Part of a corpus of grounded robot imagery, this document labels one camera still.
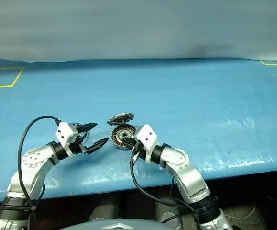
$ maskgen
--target gear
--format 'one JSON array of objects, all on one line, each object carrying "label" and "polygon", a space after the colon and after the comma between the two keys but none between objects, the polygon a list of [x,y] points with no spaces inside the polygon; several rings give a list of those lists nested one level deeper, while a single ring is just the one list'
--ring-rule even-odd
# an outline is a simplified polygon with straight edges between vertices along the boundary
[{"label": "gear", "polygon": [[122,114],[117,114],[116,116],[113,116],[107,121],[107,123],[110,126],[124,125],[128,121],[131,121],[133,118],[134,118],[134,114],[132,113],[122,113]]},{"label": "gear", "polygon": [[116,147],[126,150],[128,149],[123,142],[122,138],[133,138],[134,134],[137,132],[134,126],[125,124],[117,126],[111,133],[111,139]]}]

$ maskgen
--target black cable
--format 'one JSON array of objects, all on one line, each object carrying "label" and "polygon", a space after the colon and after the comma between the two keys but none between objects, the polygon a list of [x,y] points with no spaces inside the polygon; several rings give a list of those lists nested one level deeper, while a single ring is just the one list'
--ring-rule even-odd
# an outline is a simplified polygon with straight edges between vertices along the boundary
[{"label": "black cable", "polygon": [[173,204],[173,203],[170,203],[170,202],[167,202],[165,200],[161,200],[153,195],[151,195],[150,193],[146,192],[137,182],[136,178],[135,178],[135,175],[134,175],[134,171],[133,171],[133,159],[134,159],[134,154],[132,154],[131,156],[131,160],[130,160],[130,171],[131,171],[131,176],[132,176],[132,180],[135,184],[135,186],[138,188],[139,191],[141,191],[143,194],[145,194],[147,197],[163,204],[163,205],[167,205],[167,206],[171,206],[171,207],[177,207],[177,208],[185,208],[185,209],[188,209],[187,206],[184,206],[184,205],[178,205],[178,204]]},{"label": "black cable", "polygon": [[190,209],[192,212],[194,212],[195,210],[194,210],[189,204],[187,204],[184,200],[181,200],[181,199],[178,199],[178,198],[175,198],[175,197],[172,196],[172,188],[173,188],[174,180],[175,180],[175,178],[172,177],[172,181],[171,181],[171,185],[170,185],[170,189],[169,189],[169,198],[170,198],[170,199],[173,199],[173,200],[176,201],[176,202],[181,203],[182,205],[184,205],[184,206],[186,206],[188,209]]},{"label": "black cable", "polygon": [[29,215],[29,218],[28,218],[27,230],[30,230],[30,224],[31,224],[31,214]]},{"label": "black cable", "polygon": [[[20,184],[20,187],[25,195],[25,198],[27,199],[27,202],[29,204],[30,207],[33,207],[34,204],[32,202],[32,200],[30,199],[29,197],[29,194],[28,194],[28,191],[27,189],[24,187],[24,184],[23,184],[23,180],[22,180],[22,146],[23,146],[23,142],[24,142],[24,139],[25,137],[27,136],[27,133],[29,131],[29,129],[31,128],[31,126],[41,120],[41,119],[45,119],[45,118],[50,118],[50,119],[53,119],[55,120],[56,124],[58,125],[60,123],[60,120],[54,116],[40,116],[36,119],[34,119],[28,126],[27,128],[25,129],[25,131],[23,132],[23,135],[22,135],[22,138],[20,140],[20,143],[19,143],[19,147],[18,147],[18,158],[17,158],[17,166],[18,166],[18,177],[19,177],[19,184]],[[38,221],[37,221],[37,216],[36,216],[36,212],[35,210],[31,210],[31,215],[32,217],[34,218],[34,221],[35,221],[35,224],[36,224],[36,229],[37,230],[40,230],[39,228],[39,225],[38,225]]]},{"label": "black cable", "polygon": [[[75,128],[77,128],[78,126],[82,126],[82,124],[80,124],[80,123],[72,123],[72,124],[74,126],[75,126],[75,124],[77,125],[77,126],[75,126]],[[83,141],[85,139],[85,137],[87,136],[87,132],[88,131],[86,131],[82,137],[80,137],[80,135],[79,135],[80,133],[78,133],[78,137],[77,137],[76,141],[73,142],[72,144],[75,145],[76,143]]]},{"label": "black cable", "polygon": [[197,230],[200,230],[201,226],[200,226],[200,219],[199,219],[199,217],[197,217],[197,218],[194,217],[194,219],[195,219],[195,221],[197,223]]},{"label": "black cable", "polygon": [[162,221],[162,223],[165,224],[165,223],[167,223],[168,221],[170,221],[170,220],[172,220],[174,218],[178,218],[178,217],[181,217],[181,216],[186,215],[186,214],[188,214],[188,212],[176,214],[174,216],[171,216],[171,217],[165,219],[164,221]]},{"label": "black cable", "polygon": [[40,202],[40,200],[43,198],[43,195],[44,195],[45,190],[46,190],[46,185],[45,185],[45,184],[43,184],[43,190],[42,190],[42,193],[41,193],[41,194],[40,194],[40,196],[38,197],[38,199],[37,199],[37,201],[36,201],[36,203],[35,203],[35,206],[37,206],[37,205],[38,205],[38,203]]}]

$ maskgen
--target gray wall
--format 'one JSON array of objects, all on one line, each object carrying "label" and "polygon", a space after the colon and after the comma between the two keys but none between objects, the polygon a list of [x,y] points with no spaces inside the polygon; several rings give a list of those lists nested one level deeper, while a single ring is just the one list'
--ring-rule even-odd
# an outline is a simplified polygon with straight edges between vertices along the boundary
[{"label": "gray wall", "polygon": [[0,0],[0,58],[277,60],[277,0]]}]

